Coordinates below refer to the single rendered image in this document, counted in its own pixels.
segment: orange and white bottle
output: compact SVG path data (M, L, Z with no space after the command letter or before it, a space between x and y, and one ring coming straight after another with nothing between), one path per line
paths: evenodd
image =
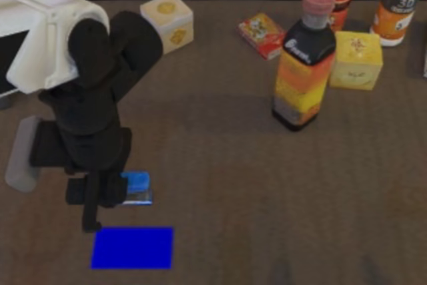
M392 47L403 41L417 2L418 0L381 0L371 32L380 36L382 46Z

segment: brown tabletop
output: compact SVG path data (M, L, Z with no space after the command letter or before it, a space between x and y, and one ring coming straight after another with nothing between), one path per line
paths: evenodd
M375 90L328 89L300 133L270 114L277 60L236 32L257 11L287 28L300 3L188 4L195 41L119 105L133 130L127 168L150 172L155 204L99 213L104 226L173 226L173 269L90 270L93 235L65 203L67 176L43 170L31 194L0 181L0 285L427 284L427 4L384 50ZM367 30L375 8L353 3L348 27ZM20 119L51 117L34 95L13 99L0 111L1 172Z

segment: blue object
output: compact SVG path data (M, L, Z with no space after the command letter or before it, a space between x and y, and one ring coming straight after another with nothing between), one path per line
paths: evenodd
M173 228L102 228L95 235L92 269L172 267Z
M149 189L149 174L147 172L123 172L123 178L127 178L127 193L135 194Z

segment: red packet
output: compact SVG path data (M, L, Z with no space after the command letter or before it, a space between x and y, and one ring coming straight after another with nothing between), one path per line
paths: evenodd
M239 32L264 59L271 60L280 54L284 30L265 13L239 24Z

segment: white and yellow cube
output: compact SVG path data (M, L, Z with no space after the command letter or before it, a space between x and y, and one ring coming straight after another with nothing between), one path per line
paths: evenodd
M163 53L194 40L193 11L182 0L152 0L141 5L141 15L160 34Z
M373 90L383 61L380 37L372 33L336 32L336 60L330 86Z

